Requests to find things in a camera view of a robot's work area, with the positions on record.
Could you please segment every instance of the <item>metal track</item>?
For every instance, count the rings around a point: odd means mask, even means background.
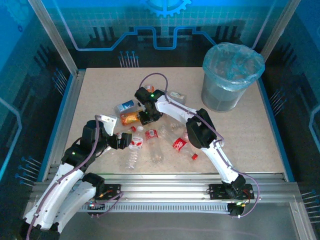
[[[300,194],[295,182],[285,182],[282,174],[251,174],[259,183],[261,203],[291,203]],[[241,200],[210,200],[206,193],[209,184],[220,184],[218,174],[100,174],[106,184],[121,184],[125,203],[237,203]],[[257,186],[253,185],[255,195]],[[30,201],[35,201],[49,185],[37,182]]]
[[[106,203],[103,206],[89,207],[83,205],[78,212],[104,213],[113,203]],[[116,213],[208,213],[208,214],[229,214],[227,203],[164,203],[164,202],[120,202],[114,206],[112,212]]]

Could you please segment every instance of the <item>plastic trash bag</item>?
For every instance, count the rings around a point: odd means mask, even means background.
[[[209,49],[203,70],[219,87],[227,91],[245,89],[261,77],[265,60],[245,45],[222,42]]]

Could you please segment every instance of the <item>robotic arm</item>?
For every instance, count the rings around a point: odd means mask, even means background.
[[[145,107],[145,111],[139,112],[142,125],[159,120],[163,114],[185,124],[190,143],[201,149],[211,160],[221,176],[222,184],[230,199],[242,194],[246,184],[245,178],[232,170],[231,162],[222,151],[220,143],[216,141],[216,134],[197,117],[201,117],[215,129],[205,109],[195,110],[186,107],[168,96],[166,98],[163,91],[156,90],[149,93],[144,87],[139,88],[134,96]]]
[[[83,127],[82,137],[78,139],[80,140],[80,143],[77,144],[77,140],[65,151],[61,160],[62,163],[58,167],[54,179],[36,205],[24,216],[24,223],[22,224],[19,233],[20,238],[26,239],[28,229],[32,224],[29,239],[59,239],[59,235],[63,228],[79,208],[90,199],[97,198],[103,193],[105,186],[104,178],[93,173],[88,173],[86,175],[84,175],[84,173],[89,165],[95,161],[97,154],[111,148],[124,149],[129,146],[132,137],[131,134],[122,133],[121,138],[119,138],[118,135],[113,134],[116,121],[117,118],[112,116],[99,116],[99,134],[94,154],[86,164],[58,183],[58,180],[62,176],[83,163],[93,149],[96,140],[96,121],[90,120],[86,123]],[[72,187],[81,178],[82,180],[78,188],[67,197]],[[53,190],[49,191],[55,183],[58,184]],[[38,207],[43,199],[44,202],[40,211],[37,213]]]

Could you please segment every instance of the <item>gray trash bin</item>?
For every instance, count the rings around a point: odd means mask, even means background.
[[[222,42],[209,49],[203,61],[201,98],[211,110],[233,109],[247,87],[265,71],[264,58],[245,45]]]

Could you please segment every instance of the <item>bottle cap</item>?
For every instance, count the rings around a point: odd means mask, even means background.
[[[198,155],[197,154],[193,154],[193,156],[191,157],[193,160],[196,160],[197,159],[197,157],[198,157]]]

